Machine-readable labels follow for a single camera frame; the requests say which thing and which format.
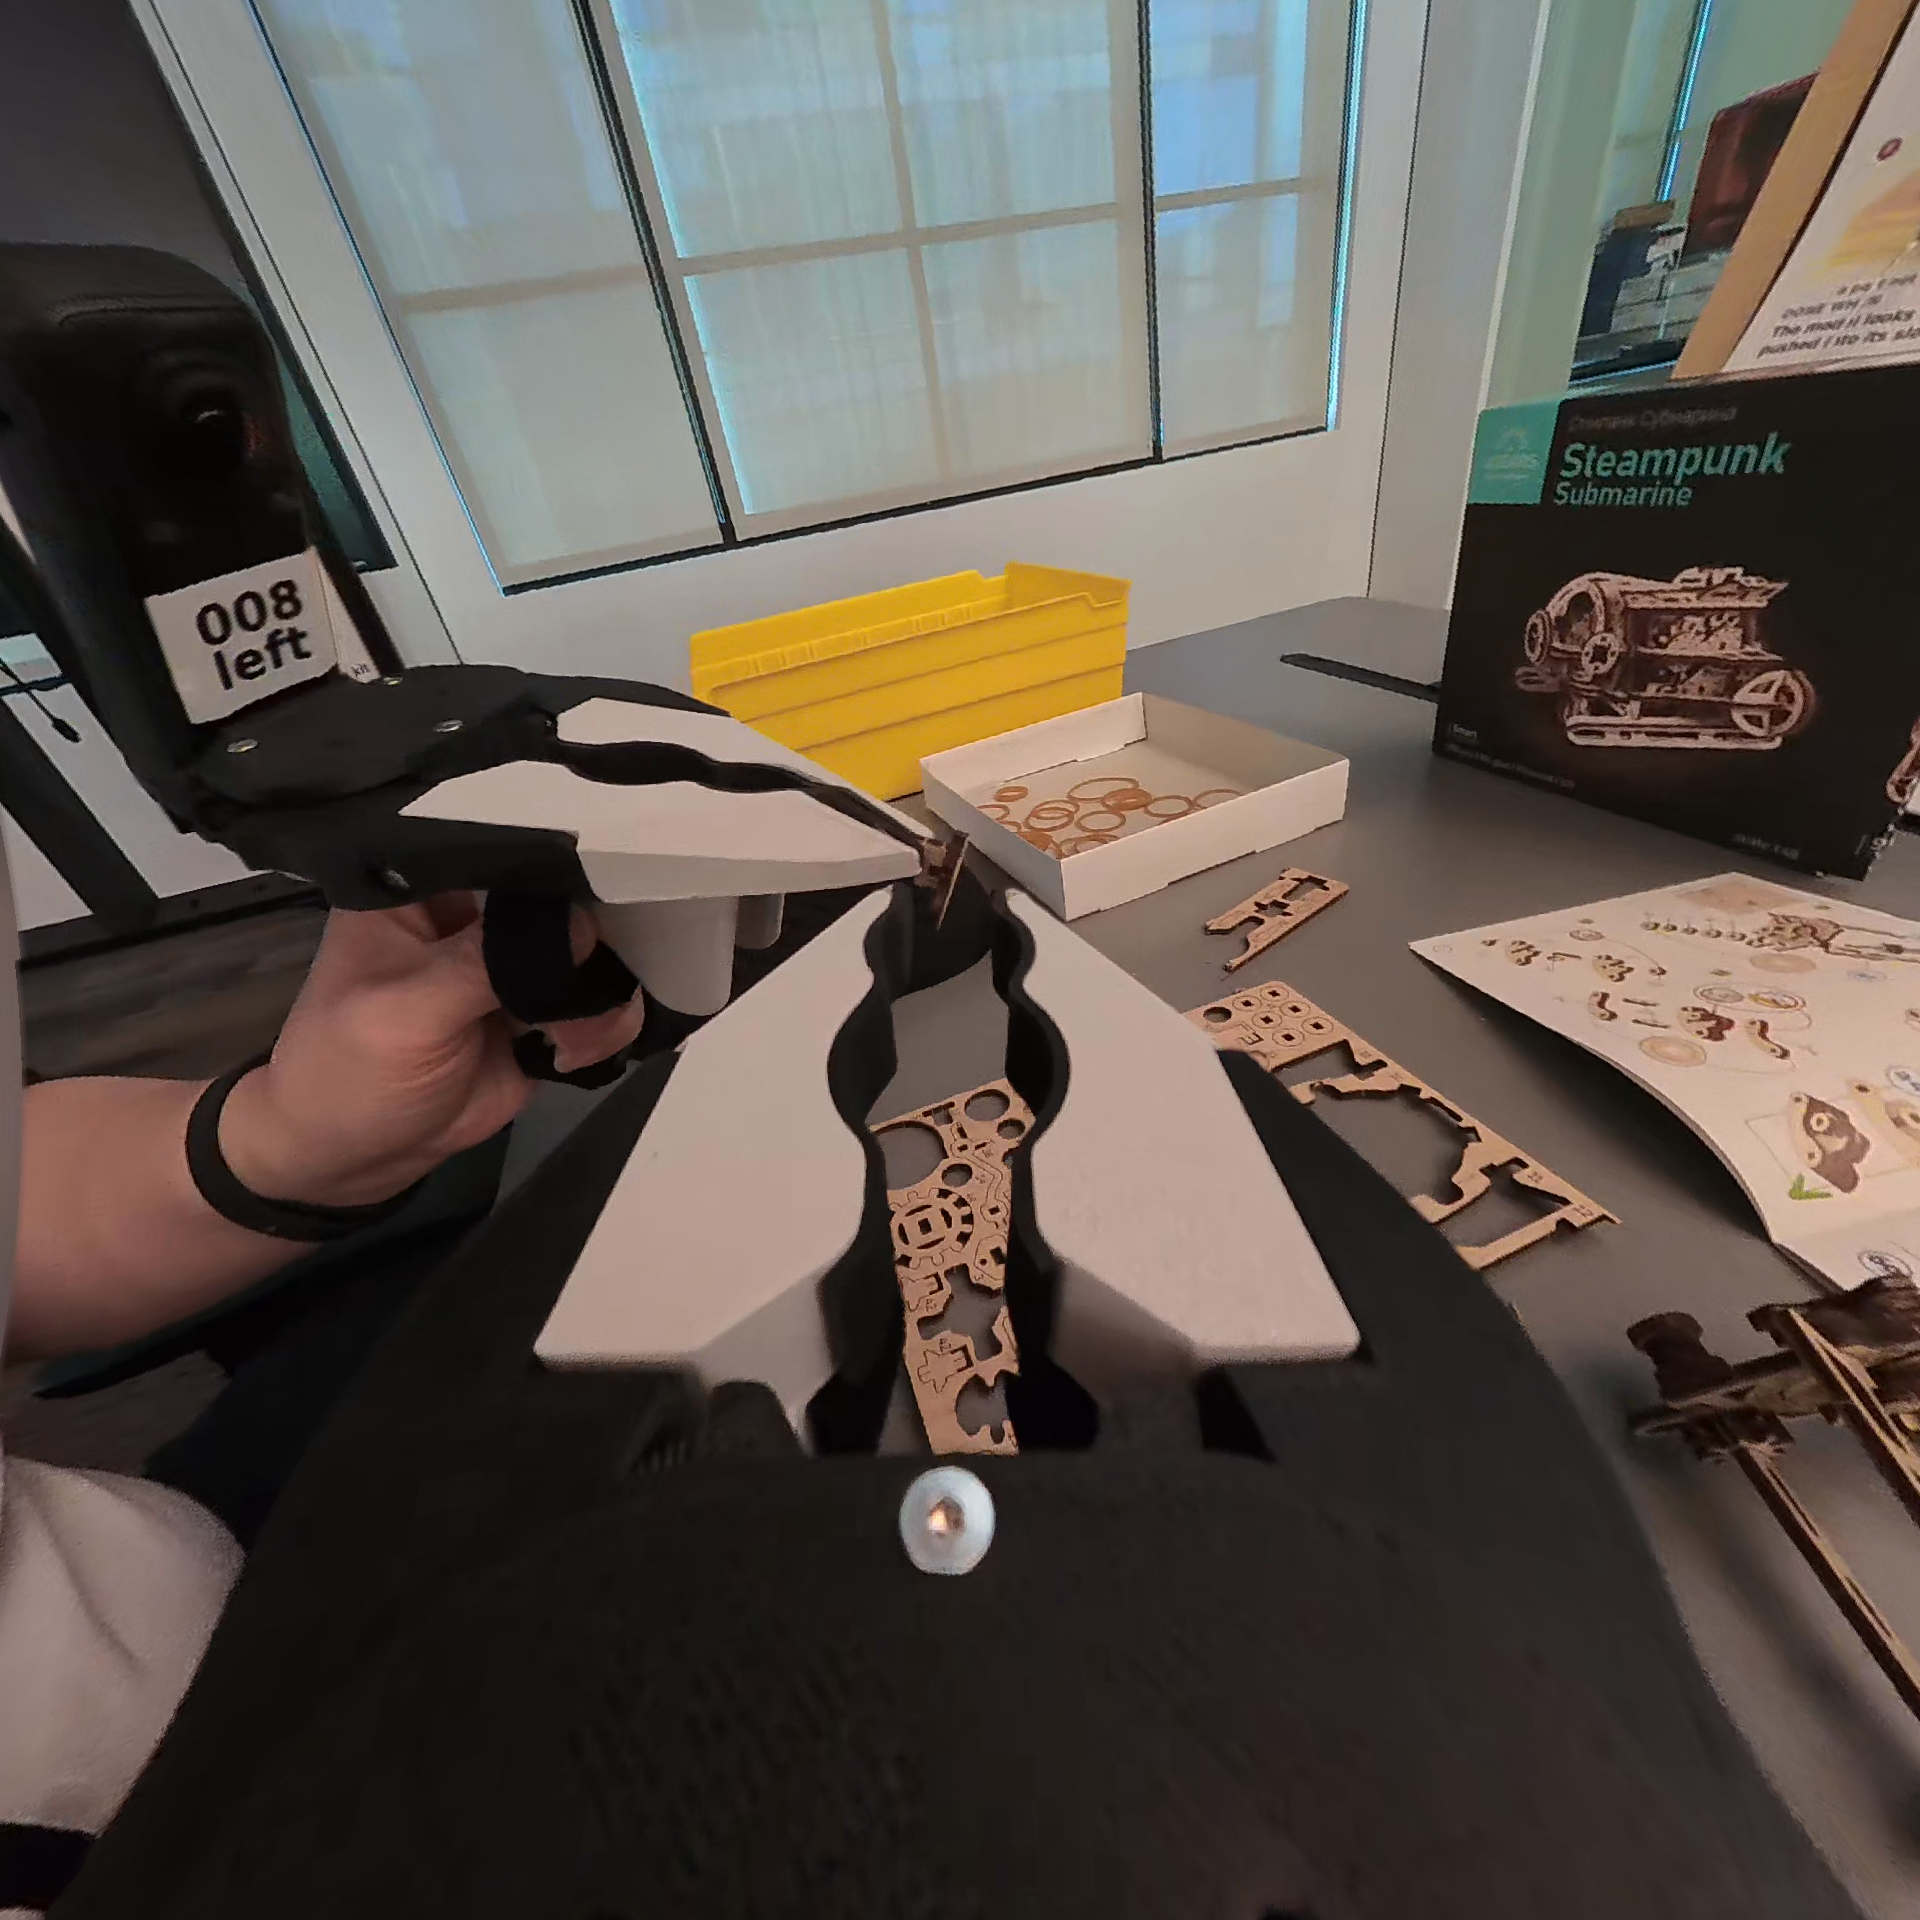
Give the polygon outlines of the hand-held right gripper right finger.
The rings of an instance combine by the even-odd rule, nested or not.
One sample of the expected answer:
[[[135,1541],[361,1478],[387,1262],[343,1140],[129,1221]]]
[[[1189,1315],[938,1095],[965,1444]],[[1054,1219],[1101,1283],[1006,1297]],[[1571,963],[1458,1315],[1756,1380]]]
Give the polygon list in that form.
[[[1225,1055],[1032,896],[995,902],[1010,1160],[1004,1303],[1016,1450],[1189,1427],[1235,1367],[1347,1362],[1357,1322]]]

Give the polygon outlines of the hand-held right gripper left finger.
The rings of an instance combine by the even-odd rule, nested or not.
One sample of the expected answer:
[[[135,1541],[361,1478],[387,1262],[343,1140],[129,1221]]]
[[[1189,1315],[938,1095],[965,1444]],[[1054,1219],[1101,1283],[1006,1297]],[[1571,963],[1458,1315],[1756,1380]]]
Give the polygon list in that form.
[[[902,1297],[867,1117],[897,1074],[912,931],[910,887],[867,894],[684,1041],[542,1363],[758,1381],[815,1454],[877,1454]]]

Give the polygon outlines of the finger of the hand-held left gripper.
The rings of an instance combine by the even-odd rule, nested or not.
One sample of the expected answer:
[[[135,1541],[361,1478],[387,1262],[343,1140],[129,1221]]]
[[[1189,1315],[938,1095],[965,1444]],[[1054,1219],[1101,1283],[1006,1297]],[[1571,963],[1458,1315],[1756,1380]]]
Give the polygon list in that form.
[[[574,749],[567,779],[611,786],[696,781],[722,794],[798,791],[879,828],[842,782],[815,786],[789,749],[713,714],[670,714],[635,704],[595,703],[564,718],[564,742]]]
[[[690,1017],[725,1009],[736,939],[770,924],[770,902],[920,877],[922,834],[902,817],[882,807],[873,828],[801,791],[453,779],[405,813],[570,834],[602,934],[649,995]]]

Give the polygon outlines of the large plywood parts sheet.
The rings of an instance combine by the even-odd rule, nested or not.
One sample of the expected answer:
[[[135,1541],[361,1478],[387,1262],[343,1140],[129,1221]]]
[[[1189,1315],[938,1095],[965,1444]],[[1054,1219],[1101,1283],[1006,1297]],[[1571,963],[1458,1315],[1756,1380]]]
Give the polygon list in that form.
[[[1189,1021],[1220,1052],[1255,1060],[1306,1106],[1363,1101],[1432,1123],[1435,1182],[1405,1201],[1477,1272],[1613,1219],[1282,982],[1197,1007]],[[905,1380],[937,1455],[1016,1454],[1004,1389],[1016,1373],[1004,1262],[1010,1164],[1030,1126],[1029,1102],[1006,1081],[872,1126],[887,1167]]]

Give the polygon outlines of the dark partly built wooden model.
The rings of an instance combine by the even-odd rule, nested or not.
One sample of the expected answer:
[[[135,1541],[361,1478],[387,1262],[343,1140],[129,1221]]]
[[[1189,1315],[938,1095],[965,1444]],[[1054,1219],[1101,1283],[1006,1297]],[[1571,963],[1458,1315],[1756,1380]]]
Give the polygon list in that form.
[[[1846,1429],[1911,1521],[1918,1518],[1918,1295],[1876,1276],[1821,1303],[1767,1303],[1748,1322],[1775,1352],[1715,1355],[1688,1313],[1633,1324],[1628,1342],[1652,1363],[1657,1399],[1628,1415],[1631,1435],[1671,1435],[1696,1461],[1729,1463],[1820,1580],[1909,1713],[1918,1668],[1896,1627],[1789,1486],[1778,1455],[1792,1423]]]

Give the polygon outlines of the person's left hand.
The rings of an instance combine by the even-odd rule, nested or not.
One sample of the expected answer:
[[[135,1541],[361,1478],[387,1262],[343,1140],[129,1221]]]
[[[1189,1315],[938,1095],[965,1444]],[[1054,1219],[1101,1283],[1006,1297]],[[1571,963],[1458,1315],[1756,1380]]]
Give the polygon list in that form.
[[[381,1206],[521,1116],[537,1086],[488,980],[481,917],[476,894],[328,917],[270,1060],[223,1106],[244,1187]]]

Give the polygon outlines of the yellow plastic bin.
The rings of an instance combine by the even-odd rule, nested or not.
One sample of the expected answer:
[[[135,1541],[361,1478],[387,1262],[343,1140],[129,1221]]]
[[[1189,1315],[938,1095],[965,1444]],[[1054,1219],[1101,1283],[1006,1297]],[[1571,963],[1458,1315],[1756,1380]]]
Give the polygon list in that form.
[[[690,692],[873,798],[926,756],[1118,699],[1129,580],[1008,563],[689,639]]]

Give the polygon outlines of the large black screen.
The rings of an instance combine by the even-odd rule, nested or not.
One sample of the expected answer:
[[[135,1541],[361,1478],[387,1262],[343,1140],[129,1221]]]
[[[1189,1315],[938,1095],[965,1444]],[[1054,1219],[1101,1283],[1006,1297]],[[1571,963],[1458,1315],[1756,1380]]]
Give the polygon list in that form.
[[[396,566],[392,546],[370,514],[365,493],[342,456],[292,350],[276,325],[267,325],[267,335],[274,345],[274,372],[289,409],[294,449],[332,544],[359,574],[392,571]]]

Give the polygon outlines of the white cardboard tray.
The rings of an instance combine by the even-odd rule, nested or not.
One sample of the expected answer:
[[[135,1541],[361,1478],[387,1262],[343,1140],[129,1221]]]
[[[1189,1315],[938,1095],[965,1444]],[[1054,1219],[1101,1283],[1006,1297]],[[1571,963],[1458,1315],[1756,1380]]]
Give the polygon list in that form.
[[[1097,773],[1129,773],[1160,791],[1244,787],[1179,824],[1054,862],[983,818],[995,787],[1034,782],[1059,794]],[[1062,921],[1138,902],[1251,853],[1269,853],[1341,820],[1349,765],[1329,749],[1150,693],[1063,714],[1016,731],[926,756],[922,798],[970,850]]]

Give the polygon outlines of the wooden rings in tray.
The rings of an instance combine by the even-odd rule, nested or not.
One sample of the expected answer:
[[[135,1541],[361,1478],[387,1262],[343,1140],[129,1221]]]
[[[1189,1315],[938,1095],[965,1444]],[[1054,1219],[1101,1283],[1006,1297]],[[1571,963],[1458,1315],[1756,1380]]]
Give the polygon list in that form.
[[[1129,773],[1097,773],[1059,794],[1041,791],[1034,782],[1008,781],[974,805],[983,818],[1006,828],[1026,848],[1063,863],[1235,798],[1244,798],[1244,787],[1216,786],[1195,794],[1173,794]]]

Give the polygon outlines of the black wristband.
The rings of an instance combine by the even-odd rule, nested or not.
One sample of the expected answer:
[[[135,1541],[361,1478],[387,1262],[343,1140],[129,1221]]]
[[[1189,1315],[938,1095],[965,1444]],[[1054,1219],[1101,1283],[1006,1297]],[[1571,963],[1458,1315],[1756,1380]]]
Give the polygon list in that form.
[[[231,1093],[254,1068],[265,1067],[265,1055],[227,1068],[199,1093],[184,1131],[185,1169],[199,1198],[231,1226],[292,1246],[323,1246],[361,1230],[370,1230],[397,1215],[412,1198],[405,1190],[370,1207],[320,1207],[290,1198],[264,1196],[237,1179],[221,1148],[221,1121]]]

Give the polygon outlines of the printed instruction booklet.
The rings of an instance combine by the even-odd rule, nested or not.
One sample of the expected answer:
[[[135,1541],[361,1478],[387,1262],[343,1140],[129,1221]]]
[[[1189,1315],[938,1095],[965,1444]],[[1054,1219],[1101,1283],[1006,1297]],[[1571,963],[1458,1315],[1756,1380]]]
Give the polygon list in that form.
[[[1916,1283],[1916,921],[1720,875],[1411,950],[1668,1106],[1818,1283]]]

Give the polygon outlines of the black flat bar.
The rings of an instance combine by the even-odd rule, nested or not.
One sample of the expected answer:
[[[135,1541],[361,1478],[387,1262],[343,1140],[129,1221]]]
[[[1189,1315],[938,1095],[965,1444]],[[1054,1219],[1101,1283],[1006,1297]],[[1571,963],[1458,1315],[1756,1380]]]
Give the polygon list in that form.
[[[1371,668],[1347,660],[1331,660],[1325,655],[1291,651],[1281,655],[1286,667],[1295,667],[1298,670],[1308,670],[1322,677],[1334,677],[1349,685],[1365,685],[1386,693],[1392,693],[1403,699],[1415,699],[1423,704],[1436,704],[1436,685],[1435,682],[1416,682],[1405,675],[1390,675],[1379,668]]]

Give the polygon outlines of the large paned window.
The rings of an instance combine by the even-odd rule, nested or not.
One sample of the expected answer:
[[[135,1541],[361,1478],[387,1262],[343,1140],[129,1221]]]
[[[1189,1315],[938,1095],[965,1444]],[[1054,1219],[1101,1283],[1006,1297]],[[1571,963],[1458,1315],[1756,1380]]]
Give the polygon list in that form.
[[[497,587],[1327,428],[1357,4],[253,4]]]

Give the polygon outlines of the stack of books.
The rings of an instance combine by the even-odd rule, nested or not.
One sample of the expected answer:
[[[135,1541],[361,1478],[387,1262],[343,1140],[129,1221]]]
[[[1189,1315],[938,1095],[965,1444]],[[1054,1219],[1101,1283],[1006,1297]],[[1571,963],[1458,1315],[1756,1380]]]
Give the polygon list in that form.
[[[1601,235],[1571,352],[1571,383],[1671,368],[1726,252],[1688,252],[1671,200],[1620,209]]]

